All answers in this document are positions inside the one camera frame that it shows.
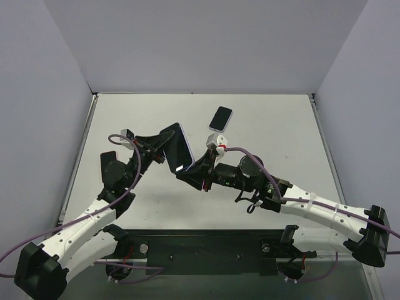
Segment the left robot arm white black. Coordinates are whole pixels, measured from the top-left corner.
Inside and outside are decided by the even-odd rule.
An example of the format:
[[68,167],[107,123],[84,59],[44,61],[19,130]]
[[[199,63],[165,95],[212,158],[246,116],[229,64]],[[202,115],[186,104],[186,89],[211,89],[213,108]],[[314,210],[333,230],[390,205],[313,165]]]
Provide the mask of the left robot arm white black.
[[101,154],[102,191],[75,220],[56,229],[41,244],[28,243],[20,252],[14,283],[32,299],[58,299],[68,282],[95,261],[129,252],[133,240],[114,221],[130,207],[133,188],[151,163],[162,164],[174,131],[141,137],[120,136],[134,149],[127,163],[114,153]]

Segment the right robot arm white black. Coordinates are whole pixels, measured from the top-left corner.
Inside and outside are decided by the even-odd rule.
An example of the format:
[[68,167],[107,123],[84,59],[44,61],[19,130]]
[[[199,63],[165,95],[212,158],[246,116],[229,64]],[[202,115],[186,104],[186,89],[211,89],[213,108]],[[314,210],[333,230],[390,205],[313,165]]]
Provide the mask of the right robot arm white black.
[[319,228],[287,226],[279,240],[281,252],[292,256],[314,251],[350,254],[368,266],[382,268],[388,254],[390,227],[383,208],[353,207],[319,197],[270,175],[261,159],[242,149],[237,166],[218,163],[217,152],[207,150],[189,169],[177,167],[176,177],[200,191],[213,184],[249,192],[248,213],[256,208],[299,216]]

